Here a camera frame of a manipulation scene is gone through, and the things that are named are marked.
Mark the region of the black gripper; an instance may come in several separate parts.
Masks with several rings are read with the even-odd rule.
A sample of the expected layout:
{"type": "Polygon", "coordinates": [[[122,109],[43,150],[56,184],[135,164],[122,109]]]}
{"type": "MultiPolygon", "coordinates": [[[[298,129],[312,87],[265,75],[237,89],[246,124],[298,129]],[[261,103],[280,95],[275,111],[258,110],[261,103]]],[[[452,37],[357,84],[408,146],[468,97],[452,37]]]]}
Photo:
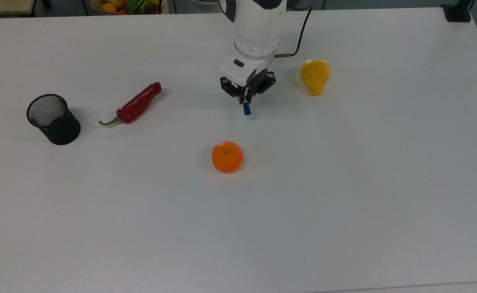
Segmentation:
{"type": "Polygon", "coordinates": [[[262,94],[276,83],[274,72],[267,72],[267,68],[256,74],[246,87],[237,85],[226,77],[220,78],[220,87],[232,98],[237,98],[240,105],[251,103],[253,96],[262,94]]]}

